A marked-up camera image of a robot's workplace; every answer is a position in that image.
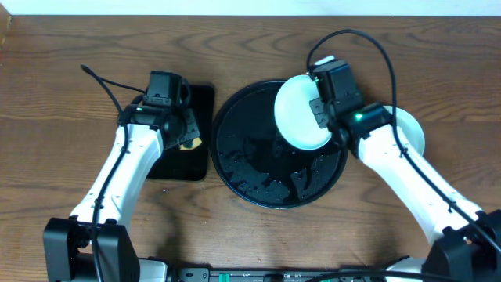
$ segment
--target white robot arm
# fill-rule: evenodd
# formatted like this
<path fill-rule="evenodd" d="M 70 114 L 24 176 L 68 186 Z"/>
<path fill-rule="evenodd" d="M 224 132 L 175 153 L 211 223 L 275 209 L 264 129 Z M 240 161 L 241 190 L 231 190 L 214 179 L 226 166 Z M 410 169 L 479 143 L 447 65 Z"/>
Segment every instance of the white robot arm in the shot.
<path fill-rule="evenodd" d="M 164 143 L 159 130 L 151 130 L 148 125 L 128 124 L 128 152 L 124 155 L 106 193 L 104 194 L 98 223 L 114 219 L 117 224 L 129 229 L 135 204 L 142 185 L 153 164 L 164 151 Z M 104 180 L 110 174 L 118 155 L 124 145 L 124 130 L 119 127 L 111 153 L 106 160 L 96 181 L 81 203 L 71 212 L 79 222 L 92 222 L 94 201 L 103 187 Z"/>
<path fill-rule="evenodd" d="M 410 146 L 403 131 L 398 128 L 399 138 L 407 148 L 409 156 L 426 176 L 455 201 L 472 219 L 477 219 L 481 208 L 452 188 L 431 165 Z M 360 139 L 359 159 L 373 169 L 393 189 L 398 198 L 414 215 L 420 224 L 428 243 L 433 244 L 443 236 L 443 229 L 451 226 L 458 230 L 468 224 L 457 212 L 435 193 L 416 173 L 397 147 L 391 125 L 385 125 L 370 132 L 370 137 Z"/>

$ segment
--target black bracket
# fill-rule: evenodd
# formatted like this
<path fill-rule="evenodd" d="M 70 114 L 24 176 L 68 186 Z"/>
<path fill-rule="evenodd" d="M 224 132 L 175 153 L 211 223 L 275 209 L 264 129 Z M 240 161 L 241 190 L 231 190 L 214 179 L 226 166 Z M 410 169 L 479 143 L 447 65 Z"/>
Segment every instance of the black bracket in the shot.
<path fill-rule="evenodd" d="M 118 124 L 149 125 L 152 130 L 160 130 L 165 150 L 176 148 L 200 137 L 195 114 L 188 108 L 190 100 L 191 86 L 186 79 L 153 70 L 142 105 L 132 103 L 125 107 Z"/>
<path fill-rule="evenodd" d="M 501 211 L 478 212 L 476 223 L 501 244 Z M 460 230 L 447 227 L 436 240 L 422 272 L 443 275 L 462 282 L 501 281 L 501 255 L 475 233 L 471 225 Z"/>
<path fill-rule="evenodd" d="M 50 219 L 44 230 L 45 261 L 50 282 L 96 281 L 92 254 L 78 250 L 90 241 L 90 225 L 76 219 Z M 99 258 L 105 281 L 139 281 L 139 260 L 125 226 L 98 225 Z"/>
<path fill-rule="evenodd" d="M 319 128 L 326 128 L 329 117 L 327 117 L 327 114 L 323 111 L 322 99 L 317 98 L 310 101 L 310 108 L 315 115 L 316 123 L 319 125 Z"/>

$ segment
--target wire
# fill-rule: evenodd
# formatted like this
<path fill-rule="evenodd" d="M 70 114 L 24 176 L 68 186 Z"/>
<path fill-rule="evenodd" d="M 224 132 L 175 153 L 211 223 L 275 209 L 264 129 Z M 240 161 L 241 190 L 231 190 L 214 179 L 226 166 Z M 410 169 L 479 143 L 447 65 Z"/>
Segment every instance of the wire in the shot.
<path fill-rule="evenodd" d="M 191 102 L 191 86 L 189 85 L 188 80 L 186 80 L 186 78 L 181 78 L 181 82 L 182 84 L 185 85 L 187 93 L 186 98 L 182 101 L 182 106 L 187 107 Z"/>
<path fill-rule="evenodd" d="M 421 178 L 435 191 L 435 193 L 440 196 L 440 198 L 449 205 L 449 207 L 456 211 L 461 217 L 463 217 L 471 227 L 473 227 L 478 235 L 480 237 L 484 238 L 488 243 L 496 250 L 498 253 L 501 254 L 501 247 L 465 212 L 463 211 L 460 207 L 457 206 L 455 201 L 452 201 L 445 195 L 422 171 L 421 169 L 414 163 L 413 159 L 409 156 L 407 153 L 407 148 L 405 148 L 402 143 L 400 142 L 400 138 L 398 137 L 398 131 L 397 131 L 397 82 L 395 78 L 395 72 L 393 71 L 393 65 L 391 64 L 390 57 L 386 53 L 386 50 L 383 48 L 383 46 L 372 36 L 368 35 L 367 33 L 363 31 L 357 31 L 357 30 L 352 30 L 352 29 L 345 29 L 341 31 L 336 31 L 333 32 L 332 34 L 327 35 L 325 38 L 322 38 L 322 40 L 317 43 L 312 51 L 308 54 L 308 58 L 306 59 L 306 69 L 309 71 L 310 67 L 310 61 L 312 59 L 313 53 L 317 50 L 318 47 L 321 46 L 322 43 L 327 41 L 328 39 L 339 35 L 339 34 L 356 34 L 358 36 L 361 36 L 367 40 L 369 40 L 371 43 L 373 43 L 374 46 L 376 46 L 377 49 L 379 49 L 381 55 L 383 55 L 384 60 L 386 61 L 388 70 L 390 72 L 390 78 L 391 78 L 391 108 L 392 108 L 392 115 L 391 115 L 391 126 L 393 128 L 393 136 L 395 138 L 395 142 L 397 143 L 398 148 L 400 149 L 402 155 L 405 157 L 405 159 L 409 162 L 409 164 L 414 168 L 414 170 L 417 172 L 418 175 L 421 176 Z"/>
<path fill-rule="evenodd" d="M 99 76 L 97 76 L 97 74 L 91 70 L 90 67 L 87 67 L 86 65 L 84 64 L 81 64 L 80 65 L 80 68 L 87 74 L 89 74 L 90 76 L 92 76 L 100 85 L 101 87 L 103 87 L 104 91 L 106 91 L 106 94 L 108 94 L 108 96 L 110 97 L 111 101 L 113 102 L 113 104 L 115 104 L 115 107 L 117 108 L 118 110 L 118 113 L 121 114 L 122 113 L 122 108 L 120 107 L 120 104 L 119 102 L 117 101 L 117 98 L 115 98 L 115 96 L 113 95 L 113 93 L 110 91 L 110 89 L 108 88 L 108 86 L 106 86 L 103 82 L 103 79 L 100 78 Z"/>
<path fill-rule="evenodd" d="M 120 104 L 118 103 L 117 99 L 115 99 L 115 96 L 110 91 L 110 89 L 108 89 L 108 87 L 103 83 L 103 81 L 105 81 L 105 80 L 102 79 L 101 77 L 97 76 L 96 73 L 94 73 L 94 71 L 92 71 L 90 69 L 90 67 L 87 67 L 84 64 L 82 64 L 80 67 L 85 73 L 91 75 L 95 80 L 97 80 L 97 82 L 104 88 L 104 90 L 106 91 L 108 96 L 114 102 L 115 107 L 118 110 L 118 113 L 121 114 L 123 111 L 120 107 Z M 103 282 L 104 279 L 103 279 L 103 270 L 101 268 L 101 263 L 99 260 L 99 244 L 97 242 L 97 222 L 98 222 L 98 217 L 99 217 L 99 210 L 101 209 L 101 207 L 103 205 L 103 197 L 104 197 L 104 194 L 106 192 L 106 188 L 108 187 L 108 184 L 110 184 L 110 181 L 113 178 L 114 173 L 116 172 L 116 170 L 118 168 L 118 165 L 120 164 L 121 160 L 124 158 L 125 154 L 127 153 L 128 126 L 125 125 L 125 126 L 123 126 L 123 128 L 124 128 L 124 145 L 122 146 L 121 152 L 118 155 L 118 158 L 115 161 L 115 164 L 111 168 L 110 173 L 108 174 L 108 176 L 104 180 L 103 186 L 101 187 L 101 190 L 99 191 L 99 195 L 94 200 L 94 211 L 92 213 L 92 223 L 91 223 L 91 242 L 92 242 L 92 253 L 94 255 L 94 266 L 96 268 L 96 275 L 97 275 L 97 279 L 99 282 Z"/>
<path fill-rule="evenodd" d="M 134 90 L 134 91 L 137 91 L 137 92 L 141 92 L 142 94 L 146 94 L 146 91 L 144 91 L 142 89 L 138 89 L 136 87 L 132 87 L 132 86 L 129 86 L 129 85 L 123 85 L 121 83 L 118 83 L 118 82 L 115 82 L 115 81 L 111 81 L 111 80 L 108 80 L 108 79 L 105 79 L 105 78 L 102 78 L 102 77 L 99 77 L 99 78 L 101 78 L 102 81 L 104 81 L 106 83 L 109 83 L 111 85 L 115 85 L 115 86 L 122 87 L 122 88 L 125 88 L 125 89 L 130 89 L 130 90 Z"/>
<path fill-rule="evenodd" d="M 421 274 L 421 273 L 408 273 L 408 272 L 390 271 L 390 270 L 356 270 L 356 271 L 342 271 L 336 273 L 328 273 L 306 280 L 305 282 L 322 282 L 325 280 L 339 279 L 342 277 L 397 277 L 397 278 L 416 279 L 416 280 L 426 279 L 427 281 L 430 282 L 457 281 L 450 277 Z"/>
<path fill-rule="evenodd" d="M 131 104 L 139 104 L 142 102 L 144 95 L 137 95 L 132 101 Z"/>

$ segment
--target black plate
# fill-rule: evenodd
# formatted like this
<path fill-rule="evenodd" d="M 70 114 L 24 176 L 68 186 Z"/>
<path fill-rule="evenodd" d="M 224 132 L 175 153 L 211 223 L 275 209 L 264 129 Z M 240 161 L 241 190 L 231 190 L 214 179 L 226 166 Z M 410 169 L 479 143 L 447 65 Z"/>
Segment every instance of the black plate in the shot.
<path fill-rule="evenodd" d="M 325 194 L 343 172 L 348 152 L 331 143 L 297 150 L 279 134 L 273 108 L 285 81 L 247 86 L 221 108 L 212 130 L 211 156 L 226 185 L 267 208 L 293 208 Z"/>
<path fill-rule="evenodd" d="M 169 150 L 155 162 L 148 174 L 149 179 L 173 179 L 199 181 L 207 174 L 209 142 L 211 141 L 212 112 L 214 111 L 214 87 L 191 85 L 189 107 L 193 109 L 200 130 L 202 143 L 193 150 Z"/>

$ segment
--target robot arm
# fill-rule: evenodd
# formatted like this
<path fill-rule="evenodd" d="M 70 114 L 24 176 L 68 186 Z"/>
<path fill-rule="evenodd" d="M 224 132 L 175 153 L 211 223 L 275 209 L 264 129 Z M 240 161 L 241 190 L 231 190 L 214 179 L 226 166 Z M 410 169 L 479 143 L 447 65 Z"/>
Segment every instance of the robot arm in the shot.
<path fill-rule="evenodd" d="M 478 219 L 481 208 L 452 188 L 431 165 L 409 145 L 403 131 L 398 128 L 399 138 L 408 154 L 431 181 L 472 219 Z M 451 226 L 458 230 L 468 224 L 424 182 L 397 147 L 391 125 L 384 125 L 370 132 L 370 137 L 360 139 L 358 157 L 373 169 L 393 189 L 398 198 L 411 211 L 420 224 L 428 243 L 433 244 L 443 236 L 443 229 Z"/>
<path fill-rule="evenodd" d="M 164 143 L 160 131 L 152 130 L 148 125 L 125 126 L 128 126 L 129 131 L 128 152 L 108 184 L 98 224 L 103 224 L 106 220 L 115 220 L 116 224 L 128 229 L 142 185 L 153 164 L 164 151 Z M 71 216 L 77 217 L 79 222 L 92 222 L 94 200 L 103 187 L 104 180 L 110 174 L 123 145 L 124 130 L 119 127 L 111 153 L 96 181 L 81 203 L 71 212 Z"/>
<path fill-rule="evenodd" d="M 332 132 L 331 142 L 349 149 L 387 182 L 411 211 L 432 245 L 426 260 L 407 259 L 389 269 L 437 274 L 468 282 L 501 279 L 501 255 L 485 237 L 478 235 L 478 229 L 481 229 L 497 244 L 501 242 L 501 211 L 486 215 L 478 205 L 452 188 L 410 146 L 397 127 L 400 143 L 407 148 L 409 158 L 456 207 L 475 221 L 475 226 L 468 223 L 443 201 L 403 156 L 393 133 L 392 116 L 379 103 L 364 104 L 363 95 L 357 89 L 346 62 L 322 62 L 311 71 L 310 77 L 316 83 L 319 98 L 311 101 L 310 107 L 319 128 L 327 127 Z"/>

